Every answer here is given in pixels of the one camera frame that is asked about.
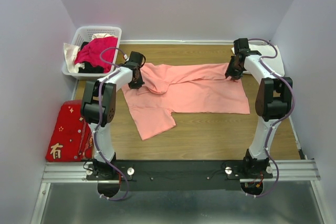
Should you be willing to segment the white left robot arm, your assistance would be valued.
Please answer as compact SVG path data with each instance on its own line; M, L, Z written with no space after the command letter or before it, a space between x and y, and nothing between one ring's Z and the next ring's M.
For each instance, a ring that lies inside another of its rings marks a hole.
M89 125L94 145L92 175L112 179L120 171L112 162L115 150L112 146L110 123L116 112L116 94L124 85L130 89L139 89L144 85L141 68L146 57L132 51L124 56L125 62L112 63L113 71L96 81L87 81L81 104L81 115Z

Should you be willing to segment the salmon pink t shirt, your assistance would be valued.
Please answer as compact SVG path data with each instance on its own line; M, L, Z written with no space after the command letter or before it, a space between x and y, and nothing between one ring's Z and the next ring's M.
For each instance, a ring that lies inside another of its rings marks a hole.
M190 66L146 63L139 89L122 87L142 140L176 126L172 113L249 114L241 81L225 77L227 63Z

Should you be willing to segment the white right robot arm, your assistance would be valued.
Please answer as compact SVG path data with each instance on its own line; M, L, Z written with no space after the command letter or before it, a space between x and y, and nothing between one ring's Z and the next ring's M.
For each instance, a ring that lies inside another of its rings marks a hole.
M225 172L229 179L271 178L269 163L270 147L280 123L289 117L295 106L292 79L282 77L267 63L258 50L252 50L250 40L239 38L234 41L234 55L231 57L225 77L230 81L240 80L248 71L258 82L255 101L258 123L251 146L245 157L239 161L227 161Z

